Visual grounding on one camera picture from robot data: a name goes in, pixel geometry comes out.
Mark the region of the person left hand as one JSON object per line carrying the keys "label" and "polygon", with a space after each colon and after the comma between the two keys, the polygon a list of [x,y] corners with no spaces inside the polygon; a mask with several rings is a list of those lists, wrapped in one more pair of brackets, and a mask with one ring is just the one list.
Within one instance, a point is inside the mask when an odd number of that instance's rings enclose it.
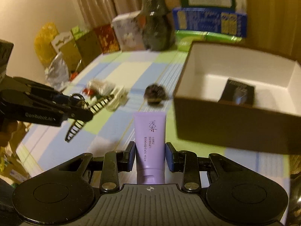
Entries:
{"label": "person left hand", "polygon": [[18,122],[16,120],[5,119],[0,132],[0,146],[6,147],[17,130]]}

